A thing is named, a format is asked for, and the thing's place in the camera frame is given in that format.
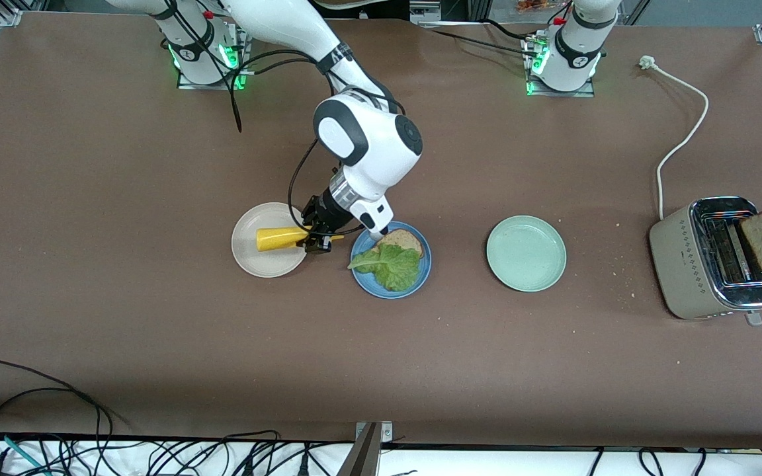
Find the green led light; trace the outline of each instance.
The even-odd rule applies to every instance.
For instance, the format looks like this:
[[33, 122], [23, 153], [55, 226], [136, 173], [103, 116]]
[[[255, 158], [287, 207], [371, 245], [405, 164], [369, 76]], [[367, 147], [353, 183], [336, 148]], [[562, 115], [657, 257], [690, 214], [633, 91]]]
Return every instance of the green led light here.
[[228, 67], [237, 67], [239, 64], [237, 52], [233, 48], [225, 48], [225, 46], [220, 45], [220, 55], [222, 55], [223, 61]]
[[172, 64], [175, 64], [175, 69], [181, 71], [181, 66], [178, 64], [178, 58], [175, 57], [175, 52], [172, 51], [172, 48], [169, 49], [169, 54], [172, 55]]
[[534, 59], [533, 64], [531, 65], [531, 70], [535, 75], [540, 75], [542, 73], [542, 69], [545, 67], [545, 62], [548, 60], [548, 48], [543, 48], [540, 54], [537, 55], [537, 58]]

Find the white power cord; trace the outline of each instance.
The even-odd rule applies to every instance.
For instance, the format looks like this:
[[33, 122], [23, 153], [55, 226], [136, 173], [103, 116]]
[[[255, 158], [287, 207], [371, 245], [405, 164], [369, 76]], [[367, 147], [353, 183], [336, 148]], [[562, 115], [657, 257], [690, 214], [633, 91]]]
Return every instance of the white power cord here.
[[675, 145], [675, 148], [673, 148], [671, 151], [669, 151], [668, 154], [666, 154], [665, 157], [663, 157], [663, 160], [660, 161], [659, 165], [657, 165], [657, 212], [660, 216], [660, 219], [664, 219], [663, 216], [663, 179], [660, 178], [660, 171], [663, 169], [663, 165], [665, 165], [666, 161], [669, 160], [669, 157], [672, 157], [678, 149], [681, 147], [684, 147], [687, 142], [690, 142], [690, 139], [693, 138], [693, 134], [696, 133], [696, 130], [701, 126], [701, 123], [704, 122], [704, 117], [707, 115], [707, 110], [710, 108], [710, 99], [707, 99], [707, 94], [702, 93], [702, 91], [699, 91], [699, 88], [694, 87], [693, 85], [687, 84], [684, 81], [681, 81], [678, 78], [675, 78], [675, 76], [670, 75], [668, 72], [665, 72], [664, 70], [660, 69], [660, 67], [657, 64], [654, 64], [654, 57], [651, 56], [644, 56], [640, 58], [639, 66], [642, 69], [653, 69], [658, 73], [661, 73], [662, 75], [666, 76], [669, 79], [672, 79], [672, 81], [677, 82], [678, 84], [685, 85], [686, 87], [690, 88], [690, 90], [696, 91], [696, 93], [699, 94], [699, 96], [704, 99], [704, 111], [702, 111], [701, 117], [698, 118], [698, 122], [696, 122], [695, 126], [693, 126], [693, 130], [690, 130], [690, 133], [687, 134], [687, 137], [684, 138], [683, 141], [681, 141], [680, 144]]

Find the power plug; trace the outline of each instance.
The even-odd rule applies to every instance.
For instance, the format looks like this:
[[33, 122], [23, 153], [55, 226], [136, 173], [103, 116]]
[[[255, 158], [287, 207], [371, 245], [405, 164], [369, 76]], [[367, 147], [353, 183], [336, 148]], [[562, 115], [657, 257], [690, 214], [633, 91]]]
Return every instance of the power plug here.
[[648, 54], [640, 58], [640, 62], [638, 64], [640, 65], [641, 69], [657, 69], [657, 64], [654, 64], [654, 57], [648, 56]]

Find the blue plate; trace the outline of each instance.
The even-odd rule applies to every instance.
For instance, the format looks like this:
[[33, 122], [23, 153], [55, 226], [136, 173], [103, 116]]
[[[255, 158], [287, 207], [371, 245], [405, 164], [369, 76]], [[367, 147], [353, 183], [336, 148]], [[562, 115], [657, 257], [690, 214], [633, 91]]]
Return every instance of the blue plate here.
[[[375, 274], [358, 273], [356, 269], [352, 269], [351, 274], [354, 275], [357, 284], [360, 284], [363, 290], [366, 290], [366, 292], [369, 294], [376, 296], [376, 298], [400, 299], [404, 298], [405, 296], [410, 296], [425, 283], [425, 281], [429, 278], [429, 273], [431, 273], [431, 248], [429, 248], [429, 242], [425, 240], [425, 237], [419, 232], [418, 229], [413, 228], [407, 223], [402, 223], [399, 221], [390, 222], [390, 231], [399, 228], [410, 231], [416, 238], [419, 238], [419, 241], [421, 244], [423, 244], [423, 257], [421, 257], [419, 260], [419, 274], [417, 275], [417, 282], [406, 290], [402, 290], [401, 292], [393, 292], [393, 290], [388, 290], [384, 286], [381, 286], [381, 284], [375, 280]], [[354, 246], [351, 247], [351, 258], [354, 259], [355, 256], [366, 252], [366, 250], [369, 250], [369, 248], [374, 247], [375, 243], [376, 241], [372, 240], [372, 238], [369, 237], [369, 232], [363, 230], [363, 233], [357, 237], [357, 240], [355, 240]]]

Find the white plate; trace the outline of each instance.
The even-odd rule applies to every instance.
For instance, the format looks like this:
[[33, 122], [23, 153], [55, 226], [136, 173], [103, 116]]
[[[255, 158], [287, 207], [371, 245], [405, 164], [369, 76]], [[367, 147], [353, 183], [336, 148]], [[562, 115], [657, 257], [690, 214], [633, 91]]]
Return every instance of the white plate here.
[[[293, 215], [302, 220], [302, 214], [293, 207]], [[282, 228], [296, 226], [290, 214], [287, 214], [285, 203], [263, 203], [246, 212], [231, 234], [231, 253], [239, 267], [246, 273], [258, 278], [277, 278], [283, 276], [305, 259], [305, 249], [302, 247], [259, 252], [255, 236], [259, 228]]]

